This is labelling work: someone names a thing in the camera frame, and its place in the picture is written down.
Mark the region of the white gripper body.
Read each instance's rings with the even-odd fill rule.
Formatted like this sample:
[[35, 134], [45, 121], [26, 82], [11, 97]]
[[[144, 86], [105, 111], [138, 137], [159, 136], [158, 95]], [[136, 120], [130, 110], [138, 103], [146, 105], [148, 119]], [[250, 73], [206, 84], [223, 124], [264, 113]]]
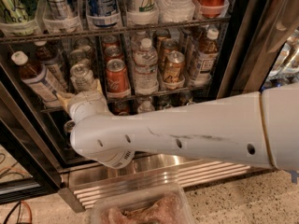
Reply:
[[76, 123], [90, 116], [110, 115], [106, 97], [100, 91], [82, 91], [67, 105], [69, 117]]

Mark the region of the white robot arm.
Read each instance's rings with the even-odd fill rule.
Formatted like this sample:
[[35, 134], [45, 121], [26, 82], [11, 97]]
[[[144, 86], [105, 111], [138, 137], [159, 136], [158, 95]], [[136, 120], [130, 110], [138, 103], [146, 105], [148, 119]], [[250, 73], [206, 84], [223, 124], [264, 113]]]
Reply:
[[299, 84], [132, 116], [115, 116], [100, 91], [62, 94], [72, 148], [122, 168], [137, 151], [299, 170]]

